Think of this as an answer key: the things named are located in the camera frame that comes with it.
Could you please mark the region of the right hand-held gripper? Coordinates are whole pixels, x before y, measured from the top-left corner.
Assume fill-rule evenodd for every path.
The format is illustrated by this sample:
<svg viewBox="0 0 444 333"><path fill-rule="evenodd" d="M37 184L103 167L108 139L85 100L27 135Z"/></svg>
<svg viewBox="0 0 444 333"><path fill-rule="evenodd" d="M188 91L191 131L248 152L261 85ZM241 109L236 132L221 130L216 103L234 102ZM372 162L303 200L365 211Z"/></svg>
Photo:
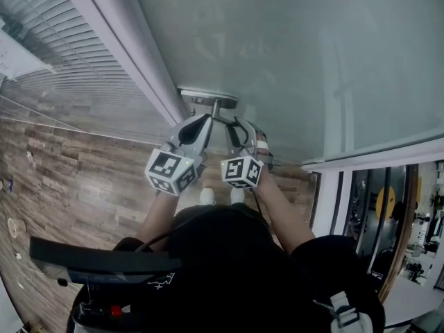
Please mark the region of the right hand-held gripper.
<svg viewBox="0 0 444 333"><path fill-rule="evenodd" d="M259 184L264 166L273 168L273 155L271 153L257 153L257 129L249 121L234 118L237 123L225 126L226 142L230 159L221 160L222 181L237 189L253 189ZM237 129L246 133L243 144Z"/></svg>

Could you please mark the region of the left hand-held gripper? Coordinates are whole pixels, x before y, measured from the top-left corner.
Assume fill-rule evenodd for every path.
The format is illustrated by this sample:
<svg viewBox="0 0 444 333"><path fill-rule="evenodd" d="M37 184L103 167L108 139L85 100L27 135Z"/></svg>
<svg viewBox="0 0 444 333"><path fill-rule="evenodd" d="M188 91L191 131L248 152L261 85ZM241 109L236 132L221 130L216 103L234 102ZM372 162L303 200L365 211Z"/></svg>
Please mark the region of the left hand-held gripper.
<svg viewBox="0 0 444 333"><path fill-rule="evenodd" d="M179 196L203 171L203 152L212 132L210 114L190 117L175 125L169 143L151 153L145 176L157 191Z"/></svg>

